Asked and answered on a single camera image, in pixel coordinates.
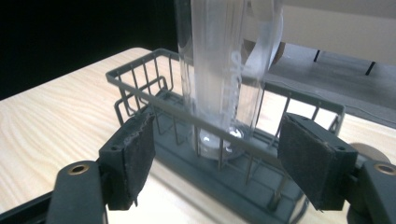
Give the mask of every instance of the transparent container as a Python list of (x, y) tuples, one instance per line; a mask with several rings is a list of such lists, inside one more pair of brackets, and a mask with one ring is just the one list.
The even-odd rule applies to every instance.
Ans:
[[(263, 78), (280, 41), (281, 2), (176, 0), (175, 6), (187, 110), (249, 139), (261, 107)], [(199, 128), (191, 130), (191, 141), (200, 155), (215, 160), (244, 151)]]

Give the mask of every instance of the dark backdrop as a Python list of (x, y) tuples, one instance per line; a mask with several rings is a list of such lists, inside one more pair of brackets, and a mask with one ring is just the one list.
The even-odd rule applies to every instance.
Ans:
[(0, 11), (0, 99), (129, 48), (177, 50), (173, 0), (14, 1)]

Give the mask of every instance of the dish rack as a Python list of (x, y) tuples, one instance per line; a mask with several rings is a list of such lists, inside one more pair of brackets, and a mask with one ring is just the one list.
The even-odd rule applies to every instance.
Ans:
[[(279, 123), (292, 105), (304, 109), (315, 121), (330, 117), (328, 130), (338, 134), (345, 109), (342, 105), (320, 99), (281, 84), (265, 82), (264, 96), (280, 97), (282, 108), (274, 115), (272, 131), (260, 129), (257, 120), (253, 137), (236, 138), (205, 120), (186, 112), (183, 105), (178, 54), (157, 49), (137, 60), (106, 73), (107, 81), (120, 89), (121, 98), (115, 110), (122, 125), (135, 113), (153, 113), (156, 117), (154, 139), (156, 159), (193, 185), (223, 203), (240, 217), (252, 223), (296, 223), (304, 214), (308, 200), (300, 188), (283, 172), (276, 158)], [(263, 97), (262, 108), (270, 108)], [(261, 111), (260, 118), (271, 114)], [(193, 150), (192, 130), (205, 129), (245, 150), (233, 160), (209, 160)]]

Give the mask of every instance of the gray basket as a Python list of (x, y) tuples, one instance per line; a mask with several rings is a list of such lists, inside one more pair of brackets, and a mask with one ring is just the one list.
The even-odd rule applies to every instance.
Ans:
[[(306, 210), (307, 199), (294, 181), (285, 175), (276, 158), (280, 124), (272, 134), (256, 129), (253, 138), (247, 141), (186, 113), (183, 98), (175, 91), (178, 87), (174, 77), (175, 71), (179, 70), (177, 60), (176, 53), (157, 49), (106, 73), (108, 82), (120, 89), (121, 98), (115, 103), (120, 124), (135, 113), (154, 113), (158, 161), (249, 222), (298, 221)], [(313, 120), (322, 110), (333, 114), (328, 129), (338, 134), (345, 114), (342, 105), (270, 82), (264, 83), (263, 89), (264, 95), (270, 92), (285, 99), (278, 117), (288, 111), (290, 102), (311, 105), (313, 110), (309, 117)], [(221, 153), (217, 161), (200, 157), (199, 151), (192, 147), (197, 143), (189, 140), (189, 133), (197, 128), (243, 148), (245, 153), (229, 161), (222, 160)]]

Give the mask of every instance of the wooden table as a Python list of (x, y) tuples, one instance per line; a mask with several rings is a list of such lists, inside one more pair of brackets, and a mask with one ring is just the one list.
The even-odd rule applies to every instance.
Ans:
[[(129, 49), (0, 102), (0, 213), (52, 190), (60, 169), (96, 160), (98, 149), (120, 127), (113, 105), (118, 89), (105, 73), (146, 53)], [(396, 162), (396, 131), (346, 116), (340, 137), (385, 151)], [(244, 223), (196, 187), (154, 161), (139, 206), (109, 212), (110, 223)], [(343, 223), (345, 212), (316, 212), (302, 223)]]

